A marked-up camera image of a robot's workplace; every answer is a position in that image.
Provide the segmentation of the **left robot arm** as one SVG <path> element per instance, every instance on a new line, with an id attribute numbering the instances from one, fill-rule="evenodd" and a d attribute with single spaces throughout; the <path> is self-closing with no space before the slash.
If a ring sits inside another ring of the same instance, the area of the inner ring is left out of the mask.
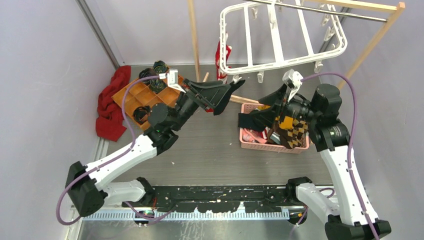
<path id="1" fill-rule="evenodd" d="M 104 204 L 136 202 L 148 207 L 153 202 L 151 186 L 145 179 L 114 182 L 121 174 L 141 162 L 152 159 L 171 148 L 179 138 L 175 134 L 188 119 L 202 108 L 220 115 L 228 105 L 231 95 L 244 84 L 224 84 L 221 81 L 193 82 L 183 80 L 183 91 L 175 105 L 157 103 L 148 115 L 149 128 L 130 144 L 95 162 L 82 165 L 73 163 L 68 170 L 65 190 L 80 217 L 88 217 Z"/>

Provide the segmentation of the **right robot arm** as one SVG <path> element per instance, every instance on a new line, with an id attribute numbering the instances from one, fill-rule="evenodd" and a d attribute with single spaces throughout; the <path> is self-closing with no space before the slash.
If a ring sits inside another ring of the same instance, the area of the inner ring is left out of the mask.
<path id="1" fill-rule="evenodd" d="M 379 218 L 361 182 L 351 144 L 353 131 L 338 118 L 340 90 L 331 84 L 320 84 L 311 100 L 300 94 L 289 98 L 288 92 L 289 87 L 282 86 L 263 97 L 260 103 L 266 108 L 247 113 L 247 120 L 256 130 L 269 128 L 284 117 L 304 121 L 309 138 L 330 173 L 338 202 L 323 195 L 307 177 L 288 180 L 287 202 L 303 203 L 314 212 L 323 222 L 329 240 L 379 240 L 390 234 L 390 223 Z"/>

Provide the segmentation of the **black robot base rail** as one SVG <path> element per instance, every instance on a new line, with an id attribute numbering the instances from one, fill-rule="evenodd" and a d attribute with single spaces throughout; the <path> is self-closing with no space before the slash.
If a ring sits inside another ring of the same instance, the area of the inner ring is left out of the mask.
<path id="1" fill-rule="evenodd" d="M 277 213 L 283 208 L 305 208 L 289 198 L 284 185 L 153 186 L 141 200 L 130 204 L 177 213 L 234 213 L 241 208 L 246 213 Z"/>

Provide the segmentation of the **black sock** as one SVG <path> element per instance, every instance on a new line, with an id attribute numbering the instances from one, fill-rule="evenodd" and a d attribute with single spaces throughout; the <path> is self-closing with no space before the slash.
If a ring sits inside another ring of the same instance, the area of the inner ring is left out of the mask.
<path id="1" fill-rule="evenodd" d="M 213 110 L 214 116 L 220 115 L 225 110 L 225 108 L 227 107 L 227 105 L 230 101 L 230 98 L 231 98 L 231 95 L 233 94 L 233 92 L 235 92 L 237 89 L 239 89 L 245 82 L 246 82 L 245 79 L 241 79 L 237 82 L 231 82 L 230 84 L 227 84 L 227 86 L 229 86 L 229 88 L 224 93 L 223 97 L 218 102 L 217 106 L 214 108 L 214 110 Z"/>

